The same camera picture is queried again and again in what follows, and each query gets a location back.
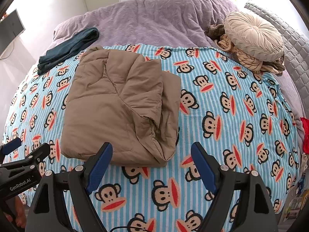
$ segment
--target bed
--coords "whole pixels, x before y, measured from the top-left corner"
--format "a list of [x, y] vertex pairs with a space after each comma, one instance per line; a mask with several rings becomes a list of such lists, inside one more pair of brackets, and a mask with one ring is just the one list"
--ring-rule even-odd
[[[268, 186], [275, 211], [277, 213], [281, 211], [286, 194], [301, 175], [299, 172], [303, 167], [301, 150], [299, 149], [302, 147], [303, 130], [299, 118], [305, 113], [294, 83], [287, 72], [280, 78], [275, 78], [268, 73], [261, 77], [254, 77], [250, 71], [245, 68], [241, 69], [239, 64], [230, 60], [227, 53], [217, 50], [214, 42], [205, 36], [204, 32], [210, 25], [222, 23], [226, 15], [236, 10], [238, 10], [236, 6], [229, 0], [132, 0], [71, 18], [55, 29], [53, 42], [49, 48], [65, 41], [83, 28], [97, 27], [100, 31], [100, 38], [94, 45], [104, 46], [105, 49], [121, 50], [125, 50], [131, 45], [134, 46], [132, 49], [144, 55], [145, 58], [161, 58], [163, 70], [169, 70], [181, 76], [182, 89], [185, 90], [183, 93], [191, 92], [192, 95], [195, 95], [192, 99], [193, 101], [195, 99], [197, 104], [192, 104], [190, 107], [180, 107], [179, 141], [176, 154], [166, 168], [109, 166], [100, 188], [91, 195], [94, 207], [107, 230], [115, 226], [139, 223], [151, 231], [177, 230], [181, 232], [183, 231], [181, 225], [186, 225], [192, 216], [198, 222], [189, 226], [186, 231], [194, 231], [198, 228], [199, 222], [205, 216], [214, 196], [204, 188], [191, 159], [190, 145], [195, 141], [201, 141], [204, 148], [208, 149], [207, 152], [214, 155], [221, 164], [230, 165], [230, 168], [240, 172], [248, 172], [252, 169], [259, 171]], [[160, 55], [162, 50], [170, 50], [175, 54], [170, 59], [164, 58], [164, 55]], [[23, 159], [41, 143], [47, 142], [51, 145], [52, 152], [44, 162], [40, 163], [42, 174], [48, 169], [60, 172], [83, 164], [83, 161], [67, 159], [60, 155], [66, 98], [83, 52], [58, 64], [42, 76], [37, 75], [36, 65], [30, 69], [12, 99], [3, 135], [3, 143], [18, 136], [22, 139], [23, 144], [6, 159], [7, 161]], [[183, 60], [190, 60], [192, 63], [191, 67], [187, 63], [185, 64], [185, 71], [190, 70], [189, 72], [181, 72]], [[211, 62], [208, 62], [210, 65], [201, 65], [202, 61], [206, 60], [215, 60], [216, 65]], [[250, 83], [253, 86], [251, 86], [251, 91], [248, 90], [248, 96], [251, 93], [250, 96], [256, 97], [254, 100], [257, 100], [261, 93], [255, 88], [260, 86], [264, 96], [272, 99], [270, 104], [273, 104], [274, 98], [272, 98], [273, 95], [268, 87], [276, 90], [278, 104], [275, 103], [275, 105], [282, 114], [279, 117], [277, 114], [270, 117], [270, 112], [267, 112], [267, 116], [263, 118], [263, 113], [261, 114], [259, 109], [269, 110], [266, 98], [263, 106], [262, 104], [260, 106], [259, 103], [256, 104], [257, 113], [255, 113], [254, 108], [250, 107], [251, 104], [246, 101], [248, 98], [245, 96], [245, 92], [243, 92], [243, 98], [235, 96], [237, 105], [242, 105], [246, 109], [245, 114], [248, 116], [259, 115], [253, 121], [254, 126], [260, 126], [261, 120], [265, 121], [265, 119], [277, 123], [273, 132], [281, 135], [278, 139], [270, 138], [272, 137], [270, 129], [255, 131], [256, 137], [265, 140], [265, 144], [267, 142], [274, 144], [272, 150], [267, 149], [268, 153], [264, 145], [261, 145], [257, 139], [253, 145], [253, 143], [250, 144], [252, 141], [250, 138], [246, 139], [237, 134], [231, 138], [229, 143], [219, 144], [218, 140], [219, 142], [224, 140], [224, 138], [220, 139], [220, 132], [210, 135], [202, 127], [198, 128], [197, 123], [205, 123], [205, 117], [211, 116], [209, 112], [212, 113], [211, 117], [217, 121], [217, 114], [213, 114], [215, 110], [220, 110], [218, 115], [224, 116], [224, 121], [231, 120], [235, 116], [234, 110], [224, 108], [224, 104], [210, 106], [206, 102], [207, 99], [214, 97], [226, 98], [231, 102], [229, 93], [223, 94], [219, 89], [203, 92], [202, 89], [205, 87], [199, 86], [198, 81], [194, 83], [198, 75], [207, 73], [208, 77], [221, 76], [218, 80], [213, 77], [212, 86], [215, 86], [216, 83], [226, 84], [225, 78], [227, 81], [229, 80], [227, 72], [234, 76], [239, 87], [230, 84], [230, 92], [240, 91], [240, 88], [246, 92], [245, 88], [249, 88], [246, 83]], [[243, 80], [244, 72], [250, 82]], [[62, 80], [66, 80], [65, 87], [58, 86]], [[294, 89], [289, 88], [287, 84], [292, 84]], [[56, 112], [57, 117], [52, 125], [45, 125], [46, 117], [51, 111]], [[284, 129], [280, 130], [285, 122], [288, 122], [289, 126], [288, 135], [284, 134]], [[235, 127], [241, 129], [241, 127], [251, 126], [248, 122], [238, 118]], [[282, 153], [280, 152], [282, 149], [277, 150], [277, 147], [284, 147], [285, 151]], [[260, 152], [267, 153], [267, 159], [259, 156]], [[229, 164], [230, 158], [235, 159], [237, 166]], [[278, 167], [277, 169], [281, 172], [279, 176], [274, 173], [273, 167]], [[173, 182], [178, 185], [177, 192], [179, 194], [177, 197], [163, 208], [154, 203], [153, 189], [160, 184], [169, 187]], [[107, 208], [103, 204], [100, 195], [107, 184], [112, 184], [117, 198], [122, 200], [121, 206]], [[23, 202], [30, 205], [34, 193], [35, 188], [23, 193]], [[139, 198], [133, 200], [133, 196], [139, 196]], [[239, 193], [236, 192], [223, 228], [224, 231], [229, 231], [231, 228], [238, 197]], [[73, 227], [79, 230], [68, 193], [65, 193], [65, 199]]]

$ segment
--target padded headboard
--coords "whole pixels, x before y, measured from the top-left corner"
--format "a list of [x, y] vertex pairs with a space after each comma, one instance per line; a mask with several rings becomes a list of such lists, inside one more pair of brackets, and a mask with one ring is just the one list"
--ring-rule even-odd
[[299, 92], [305, 114], [309, 116], [309, 39], [270, 10], [250, 1], [245, 4], [245, 8], [269, 21], [282, 35], [285, 45], [284, 64]]

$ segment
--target monkey print blanket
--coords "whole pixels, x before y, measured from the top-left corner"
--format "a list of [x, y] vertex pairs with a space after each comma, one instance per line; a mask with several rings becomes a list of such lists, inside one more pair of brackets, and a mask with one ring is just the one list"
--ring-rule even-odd
[[[146, 60], [160, 58], [162, 70], [177, 74], [182, 81], [179, 139], [167, 166], [110, 165], [91, 195], [108, 231], [124, 225], [163, 232], [197, 230], [215, 196], [205, 189], [190, 156], [196, 141], [231, 170], [257, 170], [275, 212], [281, 211], [298, 176], [299, 156], [293, 114], [270, 73], [252, 74], [214, 48], [144, 44], [104, 48], [140, 53]], [[83, 164], [60, 153], [66, 99], [83, 52], [41, 76], [35, 65], [31, 68], [12, 99], [3, 136], [4, 143], [16, 137], [23, 143], [6, 161], [23, 159], [47, 142], [51, 152], [39, 165], [41, 174]], [[24, 203], [31, 204], [35, 190], [21, 195]], [[64, 195], [73, 227], [80, 231], [70, 195]], [[238, 197], [235, 192], [223, 231], [231, 228]]]

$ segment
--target round beige pillow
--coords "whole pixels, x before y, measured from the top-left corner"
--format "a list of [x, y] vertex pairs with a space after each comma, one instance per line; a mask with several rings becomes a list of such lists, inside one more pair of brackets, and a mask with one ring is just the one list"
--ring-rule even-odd
[[256, 14], [232, 12], [224, 21], [225, 33], [243, 52], [261, 61], [274, 61], [283, 55], [278, 30]]

